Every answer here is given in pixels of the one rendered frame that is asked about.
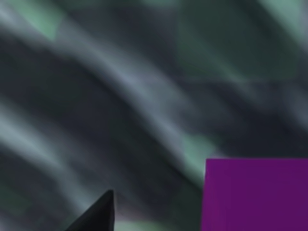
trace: dark pointed shape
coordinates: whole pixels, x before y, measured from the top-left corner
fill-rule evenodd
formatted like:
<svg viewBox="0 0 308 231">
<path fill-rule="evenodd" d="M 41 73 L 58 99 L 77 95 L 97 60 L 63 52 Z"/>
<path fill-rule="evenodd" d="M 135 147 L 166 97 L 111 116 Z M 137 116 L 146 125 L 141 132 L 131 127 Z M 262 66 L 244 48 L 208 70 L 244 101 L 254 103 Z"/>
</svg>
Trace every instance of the dark pointed shape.
<svg viewBox="0 0 308 231">
<path fill-rule="evenodd" d="M 114 192 L 107 191 L 66 231 L 114 231 Z"/>
</svg>

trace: blurry background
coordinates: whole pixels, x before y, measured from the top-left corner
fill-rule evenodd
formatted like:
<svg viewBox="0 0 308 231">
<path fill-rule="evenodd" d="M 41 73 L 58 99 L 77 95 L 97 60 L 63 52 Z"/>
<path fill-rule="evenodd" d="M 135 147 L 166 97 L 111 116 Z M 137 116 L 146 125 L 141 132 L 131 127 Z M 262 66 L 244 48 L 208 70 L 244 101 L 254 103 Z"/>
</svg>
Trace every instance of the blurry background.
<svg viewBox="0 0 308 231">
<path fill-rule="evenodd" d="M 198 231 L 205 159 L 306 157 L 303 0 L 1 0 L 0 229 Z"/>
</svg>

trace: purple rectangle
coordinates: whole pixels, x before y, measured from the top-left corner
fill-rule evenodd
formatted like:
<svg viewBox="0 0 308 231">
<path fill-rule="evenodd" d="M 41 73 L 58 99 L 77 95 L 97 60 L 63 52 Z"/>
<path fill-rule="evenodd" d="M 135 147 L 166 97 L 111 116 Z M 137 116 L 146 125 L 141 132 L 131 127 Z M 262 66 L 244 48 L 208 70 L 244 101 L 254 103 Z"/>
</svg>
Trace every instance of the purple rectangle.
<svg viewBox="0 0 308 231">
<path fill-rule="evenodd" d="M 308 159 L 208 159 L 202 231 L 308 231 Z"/>
</svg>

